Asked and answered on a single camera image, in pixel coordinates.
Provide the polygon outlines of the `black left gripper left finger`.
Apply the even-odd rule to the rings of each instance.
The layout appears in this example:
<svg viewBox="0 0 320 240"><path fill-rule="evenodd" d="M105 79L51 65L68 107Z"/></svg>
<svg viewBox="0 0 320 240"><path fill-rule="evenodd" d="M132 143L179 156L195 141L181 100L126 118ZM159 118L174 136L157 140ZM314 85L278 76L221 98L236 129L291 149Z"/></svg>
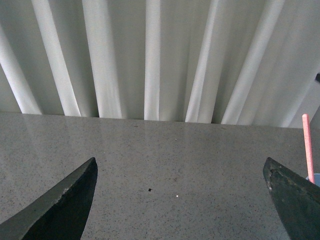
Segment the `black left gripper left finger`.
<svg viewBox="0 0 320 240"><path fill-rule="evenodd" d="M2 240L79 240L91 210L98 166L87 160L0 225Z"/></svg>

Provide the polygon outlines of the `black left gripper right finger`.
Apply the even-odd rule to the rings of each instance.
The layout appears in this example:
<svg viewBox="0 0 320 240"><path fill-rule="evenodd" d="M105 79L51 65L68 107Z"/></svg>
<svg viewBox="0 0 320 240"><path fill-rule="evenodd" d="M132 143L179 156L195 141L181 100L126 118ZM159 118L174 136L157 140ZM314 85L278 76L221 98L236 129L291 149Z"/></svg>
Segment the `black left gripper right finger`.
<svg viewBox="0 0 320 240"><path fill-rule="evenodd" d="M291 240L320 238L320 187L272 158L263 176L278 216Z"/></svg>

